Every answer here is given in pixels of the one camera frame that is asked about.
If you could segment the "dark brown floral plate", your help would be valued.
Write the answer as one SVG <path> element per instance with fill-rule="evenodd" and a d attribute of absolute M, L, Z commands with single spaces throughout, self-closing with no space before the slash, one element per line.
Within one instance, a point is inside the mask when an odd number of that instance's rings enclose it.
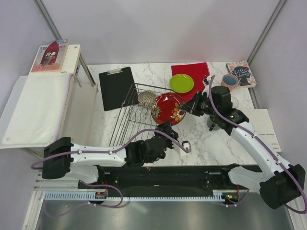
<path fill-rule="evenodd" d="M 151 116 L 157 124 L 167 121 L 172 126 L 179 124 L 185 117 L 186 112 L 179 107 L 184 100 L 176 93 L 168 92 L 159 95 L 151 105 Z"/>

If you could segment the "green plate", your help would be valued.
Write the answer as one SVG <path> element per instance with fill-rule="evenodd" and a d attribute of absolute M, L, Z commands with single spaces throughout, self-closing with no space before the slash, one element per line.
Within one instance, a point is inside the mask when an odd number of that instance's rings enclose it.
<path fill-rule="evenodd" d="M 177 93 L 187 93 L 194 87 L 194 80 L 187 74 L 176 74 L 170 79 L 170 87 Z"/>

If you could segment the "grey ceramic mug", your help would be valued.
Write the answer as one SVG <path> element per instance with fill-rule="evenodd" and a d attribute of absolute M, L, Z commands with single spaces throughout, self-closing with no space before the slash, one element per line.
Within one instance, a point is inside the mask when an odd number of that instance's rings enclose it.
<path fill-rule="evenodd" d="M 218 118 L 216 117 L 213 117 L 213 116 L 210 116 L 208 119 L 207 119 L 207 126 L 209 128 L 209 131 L 216 131 L 216 130 L 219 130 L 220 127 L 218 125 Z"/>

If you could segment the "grey wire dish rack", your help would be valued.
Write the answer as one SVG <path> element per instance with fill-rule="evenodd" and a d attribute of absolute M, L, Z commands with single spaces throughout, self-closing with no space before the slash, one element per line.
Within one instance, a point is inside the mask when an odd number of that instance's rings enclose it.
<path fill-rule="evenodd" d="M 138 95 L 143 91 L 153 91 L 158 97 L 163 93 L 173 92 L 171 89 L 163 87 L 141 83 L 135 83 L 135 85 Z M 123 145 L 137 132 L 143 129 L 154 129 L 156 126 L 157 123 L 151 116 L 151 108 L 144 108 L 139 102 L 134 105 L 122 107 L 120 108 L 109 145 Z"/>

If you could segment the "patterned ceramic bowl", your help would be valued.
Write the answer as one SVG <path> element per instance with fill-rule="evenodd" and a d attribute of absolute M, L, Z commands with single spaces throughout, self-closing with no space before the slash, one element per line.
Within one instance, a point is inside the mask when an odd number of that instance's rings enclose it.
<path fill-rule="evenodd" d="M 143 91 L 138 95 L 138 102 L 142 107 L 149 109 L 156 98 L 153 91 Z"/>

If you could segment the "clear drinking glass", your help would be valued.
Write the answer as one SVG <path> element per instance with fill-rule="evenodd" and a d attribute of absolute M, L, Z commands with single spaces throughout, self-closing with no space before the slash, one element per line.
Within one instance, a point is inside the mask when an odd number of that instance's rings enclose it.
<path fill-rule="evenodd" d="M 239 102 L 236 97 L 231 96 L 231 102 L 233 104 L 233 108 L 238 108 Z"/>

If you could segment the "pink plastic cup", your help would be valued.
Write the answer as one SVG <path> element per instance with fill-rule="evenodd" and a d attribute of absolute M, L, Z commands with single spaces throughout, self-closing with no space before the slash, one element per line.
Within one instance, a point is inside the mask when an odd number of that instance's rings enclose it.
<path fill-rule="evenodd" d="M 237 76 L 233 74 L 225 74 L 222 77 L 221 86 L 225 86 L 231 92 L 237 85 L 239 84 L 239 80 Z"/>

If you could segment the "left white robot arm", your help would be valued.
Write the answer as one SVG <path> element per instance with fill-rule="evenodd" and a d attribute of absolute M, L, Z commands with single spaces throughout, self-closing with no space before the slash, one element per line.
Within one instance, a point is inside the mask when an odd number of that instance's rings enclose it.
<path fill-rule="evenodd" d="M 55 180 L 65 176 L 101 188 L 104 167 L 142 167 L 165 158 L 166 149 L 172 149 L 178 140 L 170 122 L 158 125 L 154 136 L 147 140 L 130 142 L 127 146 L 99 148 L 73 144 L 70 137 L 63 137 L 44 149 L 42 178 Z"/>

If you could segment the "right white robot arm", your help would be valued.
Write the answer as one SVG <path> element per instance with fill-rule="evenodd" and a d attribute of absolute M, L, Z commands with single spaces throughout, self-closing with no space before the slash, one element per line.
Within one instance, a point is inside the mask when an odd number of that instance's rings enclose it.
<path fill-rule="evenodd" d="M 236 164 L 229 165 L 220 176 L 222 187 L 229 189 L 237 184 L 257 192 L 272 209 L 285 206 L 298 197 L 307 200 L 303 190 L 304 168 L 292 165 L 264 142 L 247 116 L 233 108 L 227 87 L 214 86 L 208 92 L 197 92 L 179 108 L 196 116 L 209 115 L 211 121 L 236 140 L 261 169 L 261 172 L 254 172 Z"/>

